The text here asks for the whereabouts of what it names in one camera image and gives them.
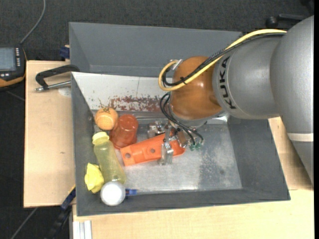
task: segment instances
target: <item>yellow cable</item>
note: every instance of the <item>yellow cable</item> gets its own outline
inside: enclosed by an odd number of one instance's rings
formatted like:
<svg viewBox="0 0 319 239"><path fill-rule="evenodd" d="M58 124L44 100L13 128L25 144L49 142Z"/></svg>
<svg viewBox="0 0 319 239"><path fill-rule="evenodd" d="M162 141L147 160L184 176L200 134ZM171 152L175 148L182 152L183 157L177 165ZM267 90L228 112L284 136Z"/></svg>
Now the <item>yellow cable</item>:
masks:
<svg viewBox="0 0 319 239"><path fill-rule="evenodd" d="M250 37L252 36L255 36L255 35L259 35L259 34L269 34L269 33L286 33L286 31L284 30L278 30L278 29L261 29L261 30L257 30L257 31L254 31L254 32L251 32L249 34L246 34L242 37L240 37L239 39L237 39L236 41L234 41L231 45L229 45L225 50L233 47L234 45L237 45L247 39L249 39ZM175 64L177 62L177 60L174 60L174 61L171 61L169 62L166 66L164 66L164 68L161 70L160 74L159 74L159 87L164 90L164 91L174 91L174 90L177 90L183 86L185 86L187 83L190 83L192 80L196 79L199 75L201 75L203 72L205 72L209 67L211 67L212 65L214 65L222 56L216 58L214 61L212 61L211 63L209 63L208 65L206 65L204 68L202 68L200 71L198 71L197 73L195 73L193 76L191 76L190 78L188 78L187 80L185 80L184 82L176 85L176 86L172 86L170 88L167 88L165 87L163 84L162 84L162 76L164 74L164 72L166 71L166 69L168 67L170 67L171 65Z"/></svg>

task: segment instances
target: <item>orange plastic block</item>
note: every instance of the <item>orange plastic block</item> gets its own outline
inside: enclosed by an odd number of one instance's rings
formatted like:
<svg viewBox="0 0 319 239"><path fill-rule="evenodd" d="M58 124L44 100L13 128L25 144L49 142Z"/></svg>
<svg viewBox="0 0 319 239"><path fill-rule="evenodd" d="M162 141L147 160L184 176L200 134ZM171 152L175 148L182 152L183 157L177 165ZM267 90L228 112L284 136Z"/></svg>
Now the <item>orange plastic block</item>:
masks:
<svg viewBox="0 0 319 239"><path fill-rule="evenodd" d="M123 147L120 149L124 165L135 165L150 162L161 158L161 145L165 134ZM180 147L177 140L171 141L170 145L174 150L173 156L184 154L185 148Z"/></svg>

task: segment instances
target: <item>wooden table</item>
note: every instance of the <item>wooden table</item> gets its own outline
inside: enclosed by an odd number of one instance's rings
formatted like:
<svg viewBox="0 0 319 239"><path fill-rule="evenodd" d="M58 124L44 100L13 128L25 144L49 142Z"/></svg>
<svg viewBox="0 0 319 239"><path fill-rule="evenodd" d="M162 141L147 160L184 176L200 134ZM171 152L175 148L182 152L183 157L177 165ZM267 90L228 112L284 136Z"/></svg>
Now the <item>wooden table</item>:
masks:
<svg viewBox="0 0 319 239"><path fill-rule="evenodd" d="M60 205L75 184L71 98L67 90L36 92L38 72L69 62L28 61L26 75L24 206ZM48 84L70 80L65 74ZM270 119L290 201L78 217L92 221L93 239L310 239L314 189L280 118Z"/></svg>

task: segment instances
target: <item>rust stain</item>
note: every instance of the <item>rust stain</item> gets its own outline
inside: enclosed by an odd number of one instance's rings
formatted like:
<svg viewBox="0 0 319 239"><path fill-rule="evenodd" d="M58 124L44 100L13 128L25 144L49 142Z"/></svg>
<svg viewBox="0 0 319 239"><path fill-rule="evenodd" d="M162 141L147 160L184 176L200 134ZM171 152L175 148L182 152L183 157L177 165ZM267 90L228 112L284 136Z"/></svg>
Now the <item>rust stain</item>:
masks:
<svg viewBox="0 0 319 239"><path fill-rule="evenodd" d="M110 99L109 107L113 107L118 111L160 112L160 97L115 96Z"/></svg>

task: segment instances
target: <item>display screen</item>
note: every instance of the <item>display screen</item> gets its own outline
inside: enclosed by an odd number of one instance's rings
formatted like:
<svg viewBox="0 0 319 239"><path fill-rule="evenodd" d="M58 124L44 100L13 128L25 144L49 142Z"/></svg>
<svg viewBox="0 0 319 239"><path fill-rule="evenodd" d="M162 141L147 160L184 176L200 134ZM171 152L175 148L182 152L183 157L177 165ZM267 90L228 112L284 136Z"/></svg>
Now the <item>display screen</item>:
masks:
<svg viewBox="0 0 319 239"><path fill-rule="evenodd" d="M14 48L0 47L0 71L15 70Z"/></svg>

